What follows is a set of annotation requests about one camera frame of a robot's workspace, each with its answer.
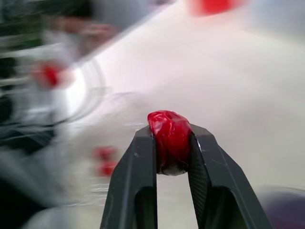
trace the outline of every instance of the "red wrapped candy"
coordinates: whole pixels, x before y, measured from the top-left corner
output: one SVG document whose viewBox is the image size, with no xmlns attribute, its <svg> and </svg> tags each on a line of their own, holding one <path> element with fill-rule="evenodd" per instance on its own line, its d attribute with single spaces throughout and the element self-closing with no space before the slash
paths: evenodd
<svg viewBox="0 0 305 229">
<path fill-rule="evenodd" d="M 157 141 L 157 173 L 176 176 L 187 171 L 192 132 L 189 121 L 172 111 L 156 111 L 147 117 Z"/>
<path fill-rule="evenodd" d="M 111 177 L 117 163 L 115 161 L 103 162 L 98 166 L 98 174 L 101 176 Z"/>
</svg>

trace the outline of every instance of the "red object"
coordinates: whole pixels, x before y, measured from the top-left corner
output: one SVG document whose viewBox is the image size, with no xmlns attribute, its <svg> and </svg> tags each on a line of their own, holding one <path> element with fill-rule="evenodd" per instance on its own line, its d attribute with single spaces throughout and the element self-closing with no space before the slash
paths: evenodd
<svg viewBox="0 0 305 229">
<path fill-rule="evenodd" d="M 231 10 L 236 0 L 189 0 L 192 12 L 196 15 L 211 15 Z"/>
<path fill-rule="evenodd" d="M 147 119 L 157 141 L 157 173 L 170 176 L 185 173 L 192 132 L 189 121 L 172 111 L 156 111 Z"/>
<path fill-rule="evenodd" d="M 99 147 L 93 153 L 95 158 L 108 161 L 116 153 L 116 149 L 112 146 Z"/>
<path fill-rule="evenodd" d="M 110 177 L 116 167 L 117 163 L 113 162 L 113 161 L 109 161 L 109 162 L 103 162 L 100 164 L 100 166 L 98 167 L 98 173 L 101 176 L 107 176 Z"/>
<path fill-rule="evenodd" d="M 42 74 L 50 88 L 54 88 L 59 84 L 58 71 L 55 67 L 47 64 L 43 65 Z"/>
<path fill-rule="evenodd" d="M 221 13 L 233 7 L 233 0 L 204 0 L 204 11 L 208 14 Z"/>
</svg>

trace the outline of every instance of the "blurred red object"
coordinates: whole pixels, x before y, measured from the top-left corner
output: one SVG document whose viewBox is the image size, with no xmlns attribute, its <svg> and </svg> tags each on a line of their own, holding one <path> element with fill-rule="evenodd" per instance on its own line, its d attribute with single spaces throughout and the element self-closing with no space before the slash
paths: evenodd
<svg viewBox="0 0 305 229">
<path fill-rule="evenodd" d="M 42 74 L 45 77 L 45 82 L 50 88 L 54 88 L 59 84 L 59 71 L 54 66 L 48 64 L 43 65 Z"/>
<path fill-rule="evenodd" d="M 93 152 L 93 156 L 96 159 L 102 159 L 108 161 L 113 157 L 115 153 L 116 153 L 116 149 L 114 147 L 104 146 L 104 147 L 96 148 Z"/>
<path fill-rule="evenodd" d="M 157 141 L 157 173 L 170 176 L 185 173 L 192 133 L 189 121 L 172 111 L 156 111 L 147 119 Z"/>
<path fill-rule="evenodd" d="M 102 162 L 98 167 L 98 174 L 100 176 L 110 177 L 116 167 L 117 163 L 114 161 Z"/>
<path fill-rule="evenodd" d="M 55 61 L 33 64 L 33 76 L 40 86 L 46 89 L 66 88 L 71 85 L 72 74 Z"/>
<path fill-rule="evenodd" d="M 231 10 L 236 6 L 235 0 L 188 0 L 191 12 L 197 16 L 213 15 Z"/>
</svg>

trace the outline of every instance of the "dark object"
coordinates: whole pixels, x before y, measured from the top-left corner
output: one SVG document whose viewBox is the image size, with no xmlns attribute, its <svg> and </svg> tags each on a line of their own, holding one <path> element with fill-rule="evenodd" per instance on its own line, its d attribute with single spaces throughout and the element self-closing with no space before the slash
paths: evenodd
<svg viewBox="0 0 305 229">
<path fill-rule="evenodd" d="M 191 128 L 188 177 L 198 228 L 271 229 L 241 168 L 210 132 Z M 156 172 L 155 139 L 145 127 L 113 172 L 101 229 L 157 228 Z"/>
<path fill-rule="evenodd" d="M 275 192 L 264 208 L 274 229 L 305 229 L 305 193 Z"/>
<path fill-rule="evenodd" d="M 7 97 L 0 97 L 0 124 L 8 121 L 13 114 L 13 102 Z"/>
<path fill-rule="evenodd" d="M 47 147 L 54 137 L 55 131 L 53 128 L 51 130 L 28 131 L 22 133 L 11 130 L 5 138 L 0 138 L 0 146 L 6 146 L 14 150 L 23 150 L 26 154 L 31 155 Z"/>
<path fill-rule="evenodd" d="M 61 15 L 83 19 L 93 18 L 91 0 L 45 0 L 43 11 L 47 15 Z"/>
<path fill-rule="evenodd" d="M 173 111 L 152 112 L 147 120 L 156 136 L 157 173 L 170 176 L 186 173 L 192 132 L 189 121 Z"/>
<path fill-rule="evenodd" d="M 14 58 L 0 58 L 0 79 L 9 79 L 16 74 Z"/>
<path fill-rule="evenodd" d="M 0 220 L 3 229 L 19 229 L 35 213 L 46 209 L 0 178 Z"/>
</svg>

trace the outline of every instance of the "blurred background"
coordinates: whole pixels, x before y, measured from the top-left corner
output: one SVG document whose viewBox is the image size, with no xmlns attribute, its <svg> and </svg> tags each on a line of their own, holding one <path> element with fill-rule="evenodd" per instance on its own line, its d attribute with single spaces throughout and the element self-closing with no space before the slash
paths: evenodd
<svg viewBox="0 0 305 229">
<path fill-rule="evenodd" d="M 173 110 L 214 134 L 275 229 L 305 228 L 304 11 L 302 0 L 0 0 L 0 227 L 100 228 L 135 132 Z M 157 187 L 159 228 L 198 228 L 187 175 Z"/>
</svg>

